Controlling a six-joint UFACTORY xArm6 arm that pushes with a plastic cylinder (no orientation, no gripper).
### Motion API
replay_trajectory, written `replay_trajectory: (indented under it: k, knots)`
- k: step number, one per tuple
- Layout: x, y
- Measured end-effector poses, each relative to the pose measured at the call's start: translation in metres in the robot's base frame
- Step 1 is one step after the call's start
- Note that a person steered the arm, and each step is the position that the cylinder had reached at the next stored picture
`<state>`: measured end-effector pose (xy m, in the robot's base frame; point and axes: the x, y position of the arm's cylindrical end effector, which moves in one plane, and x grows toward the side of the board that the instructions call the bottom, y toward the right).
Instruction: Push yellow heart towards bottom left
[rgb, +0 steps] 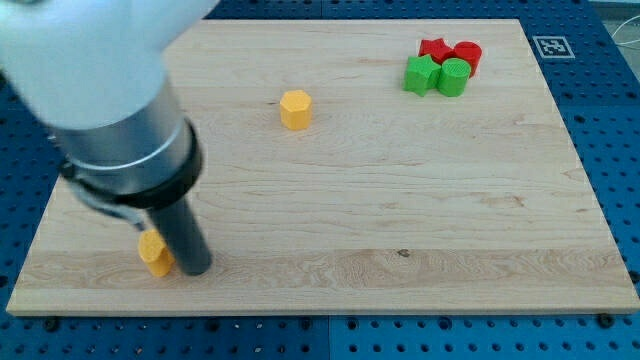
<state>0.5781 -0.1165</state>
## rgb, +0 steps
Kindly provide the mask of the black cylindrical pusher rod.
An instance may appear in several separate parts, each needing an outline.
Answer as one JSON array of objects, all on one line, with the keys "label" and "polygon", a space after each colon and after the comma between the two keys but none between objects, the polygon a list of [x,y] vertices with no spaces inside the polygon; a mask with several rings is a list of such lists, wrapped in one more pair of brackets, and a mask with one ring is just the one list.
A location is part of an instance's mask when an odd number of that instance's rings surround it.
[{"label": "black cylindrical pusher rod", "polygon": [[184,274],[196,276],[210,269],[211,252],[185,198],[147,214]]}]

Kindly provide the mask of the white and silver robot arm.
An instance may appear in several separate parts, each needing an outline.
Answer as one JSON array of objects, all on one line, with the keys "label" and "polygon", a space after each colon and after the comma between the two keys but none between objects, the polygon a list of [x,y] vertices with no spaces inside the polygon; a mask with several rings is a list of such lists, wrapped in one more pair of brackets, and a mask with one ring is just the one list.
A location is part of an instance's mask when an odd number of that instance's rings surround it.
[{"label": "white and silver robot arm", "polygon": [[47,0],[1,5],[1,67],[63,152],[62,176],[90,208],[153,225],[180,269],[211,252],[186,196],[203,155],[163,60],[213,0]]}]

